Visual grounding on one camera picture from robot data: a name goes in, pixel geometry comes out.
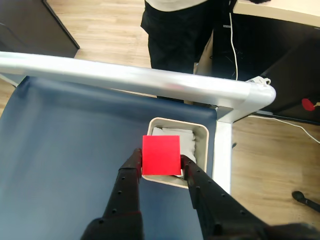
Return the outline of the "gripper black left finger taped tip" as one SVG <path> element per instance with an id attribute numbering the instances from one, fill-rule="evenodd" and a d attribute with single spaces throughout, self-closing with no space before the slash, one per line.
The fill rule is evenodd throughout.
<path id="1" fill-rule="evenodd" d="M 137 148 L 118 170 L 114 187 L 101 217 L 92 220 L 82 240 L 143 240 L 139 182 L 142 150 Z"/>

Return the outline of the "gripper black right finger with holes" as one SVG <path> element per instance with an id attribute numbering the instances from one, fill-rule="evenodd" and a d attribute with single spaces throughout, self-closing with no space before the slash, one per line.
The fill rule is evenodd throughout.
<path id="1" fill-rule="evenodd" d="M 268 226 L 245 209 L 187 156 L 181 156 L 193 208 L 205 240 L 266 240 Z"/>

